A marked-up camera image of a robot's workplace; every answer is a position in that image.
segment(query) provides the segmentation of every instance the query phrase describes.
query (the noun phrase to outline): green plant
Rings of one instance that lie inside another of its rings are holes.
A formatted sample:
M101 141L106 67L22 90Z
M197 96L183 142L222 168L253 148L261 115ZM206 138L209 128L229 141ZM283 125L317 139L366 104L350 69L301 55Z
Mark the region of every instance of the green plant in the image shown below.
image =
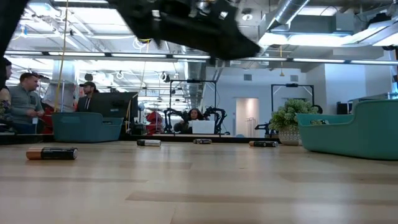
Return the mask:
M281 129L298 130L296 113L316 114L318 108L312 106L310 102L303 100L289 99L278 111L272 113L269 128L280 131Z

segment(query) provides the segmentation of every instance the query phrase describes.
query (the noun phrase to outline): white pot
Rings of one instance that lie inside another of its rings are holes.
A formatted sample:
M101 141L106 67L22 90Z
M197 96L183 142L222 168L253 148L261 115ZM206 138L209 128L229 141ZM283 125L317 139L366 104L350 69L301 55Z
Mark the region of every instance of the white pot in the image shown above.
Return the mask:
M291 131L289 129L279 130L279 140L285 146L301 146L301 137L298 130Z

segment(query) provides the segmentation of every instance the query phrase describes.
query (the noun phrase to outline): woman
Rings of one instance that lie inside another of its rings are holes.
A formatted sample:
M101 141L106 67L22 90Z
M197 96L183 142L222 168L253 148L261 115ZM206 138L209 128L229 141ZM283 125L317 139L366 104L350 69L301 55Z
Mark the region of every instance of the woman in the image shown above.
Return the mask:
M188 121L180 121L174 125L174 131L180 132L181 134L192 134L192 127L190 121L203 121L205 118L200 110L194 108L188 112Z
M6 81L10 78L11 62L6 58L0 60L0 123L11 125L11 96L6 86Z

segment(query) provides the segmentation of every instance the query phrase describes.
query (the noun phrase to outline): potted plant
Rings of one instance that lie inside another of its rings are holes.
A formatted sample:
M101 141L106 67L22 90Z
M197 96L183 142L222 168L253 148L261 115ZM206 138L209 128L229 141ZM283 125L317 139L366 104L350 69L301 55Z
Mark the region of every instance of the potted plant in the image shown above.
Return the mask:
M300 146L301 138L296 113L316 114L318 108L310 102L289 99L278 111L272 113L270 129L279 131L279 140L288 146Z

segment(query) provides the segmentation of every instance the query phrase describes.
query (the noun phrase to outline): man in gray shirt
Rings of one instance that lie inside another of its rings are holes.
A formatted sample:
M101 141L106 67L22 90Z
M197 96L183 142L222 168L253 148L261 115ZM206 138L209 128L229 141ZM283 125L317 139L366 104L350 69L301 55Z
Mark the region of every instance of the man in gray shirt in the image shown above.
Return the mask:
M40 97L36 92L39 78L36 74L23 73L18 86L10 87L11 114L19 134L35 134L38 117L44 115Z

